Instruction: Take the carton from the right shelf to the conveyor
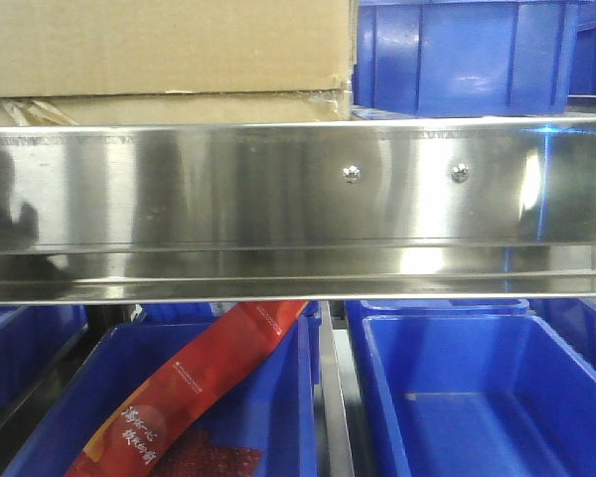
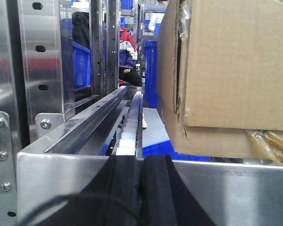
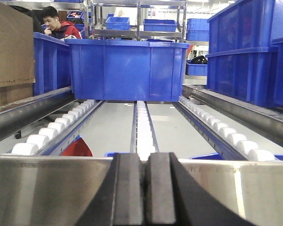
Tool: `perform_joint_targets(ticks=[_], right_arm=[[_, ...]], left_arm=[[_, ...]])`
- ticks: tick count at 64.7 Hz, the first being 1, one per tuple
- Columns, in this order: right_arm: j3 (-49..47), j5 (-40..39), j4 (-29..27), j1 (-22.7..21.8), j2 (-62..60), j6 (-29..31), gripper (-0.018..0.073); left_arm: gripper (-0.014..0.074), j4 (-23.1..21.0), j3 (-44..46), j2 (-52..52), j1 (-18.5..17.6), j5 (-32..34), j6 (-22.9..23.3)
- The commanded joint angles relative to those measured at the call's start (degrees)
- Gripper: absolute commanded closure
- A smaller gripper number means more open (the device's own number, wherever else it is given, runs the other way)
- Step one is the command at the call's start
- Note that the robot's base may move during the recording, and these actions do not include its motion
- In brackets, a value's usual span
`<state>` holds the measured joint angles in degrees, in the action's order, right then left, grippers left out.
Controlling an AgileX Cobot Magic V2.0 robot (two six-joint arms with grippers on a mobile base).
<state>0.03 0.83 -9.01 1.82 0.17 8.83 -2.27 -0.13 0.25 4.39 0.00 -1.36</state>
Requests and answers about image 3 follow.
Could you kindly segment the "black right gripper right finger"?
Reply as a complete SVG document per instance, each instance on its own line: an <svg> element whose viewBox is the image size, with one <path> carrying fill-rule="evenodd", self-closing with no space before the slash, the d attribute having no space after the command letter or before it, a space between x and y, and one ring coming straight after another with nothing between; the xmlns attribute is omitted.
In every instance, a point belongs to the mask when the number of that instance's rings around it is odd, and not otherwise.
<svg viewBox="0 0 283 226"><path fill-rule="evenodd" d="M187 172L174 153L152 153L145 171L148 226L250 226Z"/></svg>

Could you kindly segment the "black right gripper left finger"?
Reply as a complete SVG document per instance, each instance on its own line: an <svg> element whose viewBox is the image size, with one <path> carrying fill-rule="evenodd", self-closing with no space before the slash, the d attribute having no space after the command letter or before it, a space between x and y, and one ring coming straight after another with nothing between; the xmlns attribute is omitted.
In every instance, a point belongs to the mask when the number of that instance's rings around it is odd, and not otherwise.
<svg viewBox="0 0 283 226"><path fill-rule="evenodd" d="M115 154L77 226L142 226L142 165L136 153Z"/></svg>

